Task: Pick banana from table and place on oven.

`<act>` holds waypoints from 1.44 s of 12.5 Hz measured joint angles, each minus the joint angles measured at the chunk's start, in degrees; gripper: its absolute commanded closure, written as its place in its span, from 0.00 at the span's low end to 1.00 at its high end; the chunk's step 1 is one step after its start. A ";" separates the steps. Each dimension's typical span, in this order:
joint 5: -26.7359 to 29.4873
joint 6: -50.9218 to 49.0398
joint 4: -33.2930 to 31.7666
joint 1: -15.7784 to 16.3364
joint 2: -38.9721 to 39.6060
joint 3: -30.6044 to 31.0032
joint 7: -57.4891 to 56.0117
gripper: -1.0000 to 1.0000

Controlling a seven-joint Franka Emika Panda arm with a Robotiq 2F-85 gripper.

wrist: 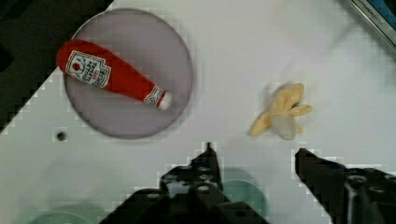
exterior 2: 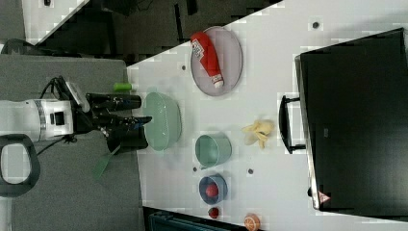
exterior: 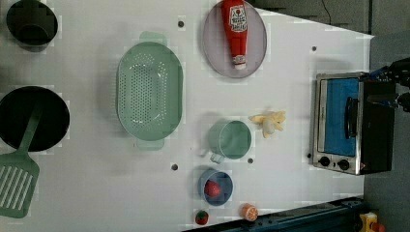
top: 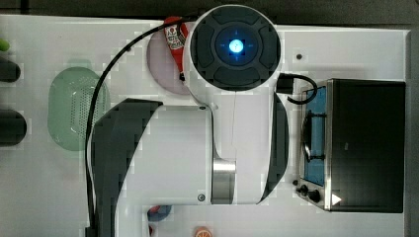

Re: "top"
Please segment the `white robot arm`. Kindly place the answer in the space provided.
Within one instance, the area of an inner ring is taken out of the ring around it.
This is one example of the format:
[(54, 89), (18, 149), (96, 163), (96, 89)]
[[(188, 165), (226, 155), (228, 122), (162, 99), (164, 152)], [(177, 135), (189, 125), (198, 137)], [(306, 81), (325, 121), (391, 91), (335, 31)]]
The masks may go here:
[(183, 67), (194, 104), (125, 99), (90, 138), (96, 195), (88, 237), (149, 237), (155, 205), (257, 204), (289, 157), (276, 92), (281, 42), (260, 12), (214, 8), (187, 36)]

